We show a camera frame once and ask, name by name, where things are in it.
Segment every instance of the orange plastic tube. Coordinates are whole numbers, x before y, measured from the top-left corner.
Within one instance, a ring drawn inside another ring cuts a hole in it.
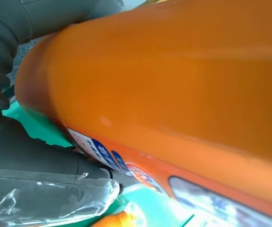
[[[169,0],[36,46],[25,109],[119,153],[174,197],[178,176],[272,216],[272,1]]]

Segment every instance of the clear plastic wrap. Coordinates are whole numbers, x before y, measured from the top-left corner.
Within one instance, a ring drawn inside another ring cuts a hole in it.
[[[0,170],[0,227],[93,218],[107,211],[119,193],[115,180],[88,175]]]

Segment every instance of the label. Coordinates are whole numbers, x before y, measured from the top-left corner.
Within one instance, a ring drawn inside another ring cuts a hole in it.
[[[81,133],[67,129],[71,136],[73,136],[79,146],[84,149],[85,152],[97,159],[98,161],[103,163],[110,168],[113,168],[118,172],[122,172],[112,157],[110,152],[108,152],[103,145],[101,143],[91,139],[88,136],[82,135]]]
[[[118,154],[117,152],[112,150],[113,155],[115,157],[116,161],[128,176],[132,176],[133,174],[129,171],[129,169],[125,165],[125,161]]]
[[[153,180],[150,174],[147,173],[142,168],[133,163],[125,163],[126,166],[132,173],[132,175],[138,182],[142,183],[147,187],[153,189],[159,193],[165,193],[160,185]]]
[[[177,200],[205,219],[199,226],[272,227],[271,217],[180,177],[172,176],[169,184]]]

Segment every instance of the green floor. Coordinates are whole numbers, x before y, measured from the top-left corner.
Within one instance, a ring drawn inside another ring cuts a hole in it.
[[[45,118],[36,116],[36,120],[34,120],[22,111],[17,102],[12,103],[11,108],[4,111],[4,114],[20,121],[31,137],[45,140],[48,144],[70,146]],[[122,211],[128,201],[139,205],[146,215],[147,226],[148,227],[181,227],[185,226],[188,220],[193,217],[192,213],[178,205],[176,201],[147,188],[121,195],[104,215]],[[63,227],[86,227],[100,218],[91,218],[79,223],[63,225]]]

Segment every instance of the gray plastic pipe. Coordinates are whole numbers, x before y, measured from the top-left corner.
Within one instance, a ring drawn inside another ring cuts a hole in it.
[[[9,85],[6,74],[19,44],[122,10],[122,0],[0,0],[0,169],[107,178],[78,153],[33,140],[19,122],[2,116],[9,101],[2,90]]]

